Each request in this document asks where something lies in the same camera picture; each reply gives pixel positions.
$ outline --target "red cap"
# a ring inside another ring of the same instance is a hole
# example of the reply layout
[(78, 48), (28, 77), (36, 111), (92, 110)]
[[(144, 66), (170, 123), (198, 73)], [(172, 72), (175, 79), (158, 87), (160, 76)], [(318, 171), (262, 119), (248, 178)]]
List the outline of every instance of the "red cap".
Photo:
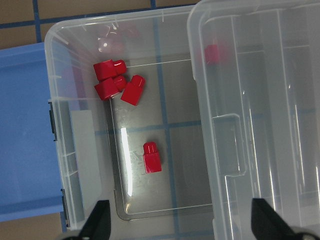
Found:
[(125, 89), (127, 85), (127, 81), (124, 76), (120, 75), (113, 79), (114, 84), (116, 85), (116, 88), (119, 89), (121, 92), (123, 89)]
[(127, 71), (126, 63), (123, 60), (114, 61), (113, 65), (118, 75), (124, 74)]
[(157, 145), (154, 141), (146, 142), (143, 144), (144, 154), (153, 154), (158, 152)]
[(131, 79), (131, 83), (139, 88), (143, 88), (146, 83), (146, 80), (143, 76), (134, 75)]

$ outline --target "black latch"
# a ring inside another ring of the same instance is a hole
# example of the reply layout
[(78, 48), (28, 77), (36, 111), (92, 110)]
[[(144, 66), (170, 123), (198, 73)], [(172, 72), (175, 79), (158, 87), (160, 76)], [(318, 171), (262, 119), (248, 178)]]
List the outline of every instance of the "black latch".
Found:
[(63, 213), (65, 219), (65, 226), (68, 228), (70, 227), (70, 220), (69, 220), (69, 213), (68, 213), (68, 205), (66, 200), (66, 193), (64, 189), (61, 189), (62, 192), (62, 206), (63, 206)]
[(55, 123), (55, 116), (54, 116), (54, 109), (52, 107), (52, 102), (48, 102), (50, 104), (50, 110), (49, 110), (49, 115), (50, 115), (50, 123), (51, 123), (51, 130), (52, 133), (54, 134), (54, 142), (57, 141), (57, 131), (56, 131), (56, 123)]

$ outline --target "clear plastic bin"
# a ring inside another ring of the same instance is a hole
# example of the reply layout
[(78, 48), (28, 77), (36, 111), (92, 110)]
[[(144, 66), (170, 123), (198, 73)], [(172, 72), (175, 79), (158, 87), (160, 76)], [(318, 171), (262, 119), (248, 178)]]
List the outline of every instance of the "clear plastic bin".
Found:
[(255, 239), (253, 197), (320, 235), (319, 16), (309, 0), (201, 1), (189, 16), (216, 239)]
[[(191, 6), (57, 23), (45, 38), (69, 228), (110, 200), (111, 239), (213, 238), (197, 86), (187, 35)], [(102, 102), (93, 64), (126, 62), (142, 75), (138, 106)], [(143, 144), (162, 171), (146, 174)]]

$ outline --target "red block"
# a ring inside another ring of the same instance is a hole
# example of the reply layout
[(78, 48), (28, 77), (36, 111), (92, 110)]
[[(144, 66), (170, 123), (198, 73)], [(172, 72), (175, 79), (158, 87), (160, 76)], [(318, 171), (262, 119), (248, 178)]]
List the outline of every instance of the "red block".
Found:
[(94, 88), (102, 101), (108, 100), (122, 92), (127, 85), (124, 76), (117, 76), (112, 79), (111, 77), (95, 85)]
[(161, 172), (160, 155), (156, 143), (153, 141), (146, 142), (143, 145), (143, 151), (145, 172), (147, 174)]
[(204, 49), (204, 56), (206, 64), (218, 64), (220, 61), (218, 46), (216, 44), (207, 46)]
[(124, 74), (127, 71), (126, 63), (123, 60), (107, 60), (93, 65), (96, 78), (103, 81)]
[(131, 81), (127, 83), (121, 96), (121, 100), (137, 106), (144, 90), (145, 83), (146, 80), (142, 76), (134, 75)]

